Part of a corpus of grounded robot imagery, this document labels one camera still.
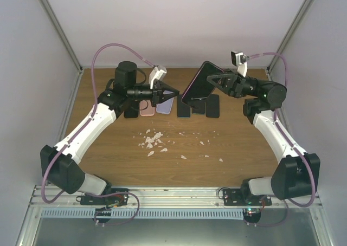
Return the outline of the lavender phone case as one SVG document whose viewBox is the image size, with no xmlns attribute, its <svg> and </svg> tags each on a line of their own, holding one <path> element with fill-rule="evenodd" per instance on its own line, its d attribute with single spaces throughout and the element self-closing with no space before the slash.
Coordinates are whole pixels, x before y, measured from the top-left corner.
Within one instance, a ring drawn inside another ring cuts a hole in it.
<svg viewBox="0 0 347 246">
<path fill-rule="evenodd" d="M 171 98 L 163 103 L 160 103 L 156 106 L 156 112 L 159 114 L 170 114 L 172 105 L 173 105 L 174 98 Z"/>
</svg>

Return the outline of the black phone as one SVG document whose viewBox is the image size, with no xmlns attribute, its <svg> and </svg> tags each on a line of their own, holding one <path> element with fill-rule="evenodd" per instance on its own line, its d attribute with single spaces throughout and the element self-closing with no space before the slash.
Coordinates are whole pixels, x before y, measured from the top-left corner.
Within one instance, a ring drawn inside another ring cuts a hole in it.
<svg viewBox="0 0 347 246">
<path fill-rule="evenodd" d="M 205 115 L 207 118 L 220 117 L 220 97 L 217 94 L 211 94 L 205 101 Z"/>
<path fill-rule="evenodd" d="M 210 61 L 204 61 L 183 92 L 182 102 L 193 107 L 195 100 L 205 100 L 215 89 L 214 85 L 208 82 L 207 77 L 223 73 L 224 71 L 220 67 Z"/>
</svg>

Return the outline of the pink phone case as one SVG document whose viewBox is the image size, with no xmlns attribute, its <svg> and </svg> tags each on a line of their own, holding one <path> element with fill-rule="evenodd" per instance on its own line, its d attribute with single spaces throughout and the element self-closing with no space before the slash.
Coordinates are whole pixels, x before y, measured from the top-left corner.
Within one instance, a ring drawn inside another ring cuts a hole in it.
<svg viewBox="0 0 347 246">
<path fill-rule="evenodd" d="M 139 104 L 139 114 L 140 116 L 154 116 L 155 108 L 152 107 L 149 100 L 143 100 Z"/>
</svg>

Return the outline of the black phone case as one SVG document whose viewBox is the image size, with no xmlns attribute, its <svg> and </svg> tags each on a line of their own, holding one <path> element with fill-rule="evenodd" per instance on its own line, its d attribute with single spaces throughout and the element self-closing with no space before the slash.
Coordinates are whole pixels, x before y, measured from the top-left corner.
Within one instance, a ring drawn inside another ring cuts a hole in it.
<svg viewBox="0 0 347 246">
<path fill-rule="evenodd" d="M 138 107 L 131 107 L 124 111 L 124 118 L 126 119 L 135 119 L 139 116 Z"/>
</svg>

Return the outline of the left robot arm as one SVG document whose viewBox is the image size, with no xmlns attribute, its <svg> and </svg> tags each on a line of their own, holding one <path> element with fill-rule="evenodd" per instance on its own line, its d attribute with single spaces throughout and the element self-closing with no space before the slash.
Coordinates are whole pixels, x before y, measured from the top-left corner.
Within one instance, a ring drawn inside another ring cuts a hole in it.
<svg viewBox="0 0 347 246">
<path fill-rule="evenodd" d="M 96 104 L 78 126 L 55 146 L 46 145 L 40 152 L 43 181 L 49 181 L 62 191 L 73 194 L 93 194 L 100 205 L 110 202 L 112 192 L 109 182 L 85 173 L 79 164 L 96 138 L 135 102 L 147 101 L 156 106 L 178 95 L 179 91 L 163 82 L 167 70 L 155 66 L 149 78 L 136 82 L 140 69 L 133 62 L 124 61 L 115 69 Z"/>
</svg>

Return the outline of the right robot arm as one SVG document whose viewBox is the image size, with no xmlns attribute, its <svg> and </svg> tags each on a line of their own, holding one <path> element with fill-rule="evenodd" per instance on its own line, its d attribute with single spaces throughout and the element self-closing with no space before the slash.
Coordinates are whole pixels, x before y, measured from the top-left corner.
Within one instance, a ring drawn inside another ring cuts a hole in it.
<svg viewBox="0 0 347 246">
<path fill-rule="evenodd" d="M 277 116 L 286 98 L 286 87 L 232 71 L 210 75 L 207 82 L 228 96 L 245 98 L 244 116 L 263 135 L 278 161 L 272 176 L 246 181 L 246 188 L 240 192 L 241 201 L 253 205 L 260 196 L 271 195 L 298 207 L 311 206 L 318 187 L 320 159 L 315 153 L 306 152 Z"/>
</svg>

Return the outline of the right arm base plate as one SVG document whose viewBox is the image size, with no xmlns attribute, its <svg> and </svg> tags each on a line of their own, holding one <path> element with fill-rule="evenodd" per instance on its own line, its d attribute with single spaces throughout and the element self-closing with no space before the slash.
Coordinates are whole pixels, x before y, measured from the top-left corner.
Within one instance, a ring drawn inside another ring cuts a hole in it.
<svg viewBox="0 0 347 246">
<path fill-rule="evenodd" d="M 255 196 L 242 188 L 221 187 L 217 189 L 216 195 L 223 200 L 224 206 L 241 206 L 243 220 L 248 225 L 258 226 L 265 207 L 272 206 L 270 196 Z"/>
</svg>

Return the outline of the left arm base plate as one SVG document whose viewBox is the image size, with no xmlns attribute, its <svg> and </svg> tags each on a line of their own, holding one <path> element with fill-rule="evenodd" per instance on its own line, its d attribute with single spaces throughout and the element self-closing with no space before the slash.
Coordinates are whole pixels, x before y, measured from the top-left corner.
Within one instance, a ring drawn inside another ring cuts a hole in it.
<svg viewBox="0 0 347 246">
<path fill-rule="evenodd" d="M 101 196 L 81 195 L 76 197 L 76 201 L 84 206 L 96 206 L 92 219 L 96 225 L 104 226 L 111 220 L 114 208 L 127 205 L 128 196 L 127 188 L 107 188 Z"/>
</svg>

